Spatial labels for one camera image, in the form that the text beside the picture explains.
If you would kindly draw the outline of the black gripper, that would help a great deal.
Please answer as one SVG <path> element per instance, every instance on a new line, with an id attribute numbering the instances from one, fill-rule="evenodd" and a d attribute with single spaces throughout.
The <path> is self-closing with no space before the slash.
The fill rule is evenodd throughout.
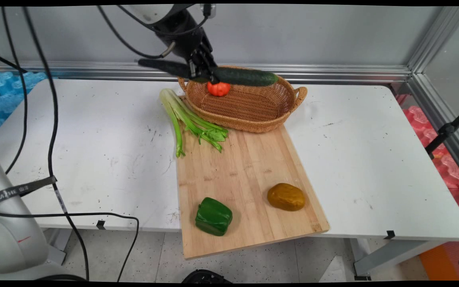
<path id="1" fill-rule="evenodd" d="M 198 76 L 198 65 L 195 59 L 201 59 L 210 75 L 210 83 L 220 83 L 214 71 L 217 64 L 212 56 L 213 48 L 203 29 L 203 24 L 212 18 L 212 12 L 204 12 L 203 20 L 197 23 L 188 10 L 181 10 L 167 15 L 155 24 L 156 35 L 169 45 L 175 43 L 173 54 L 188 60 L 190 79 Z"/>

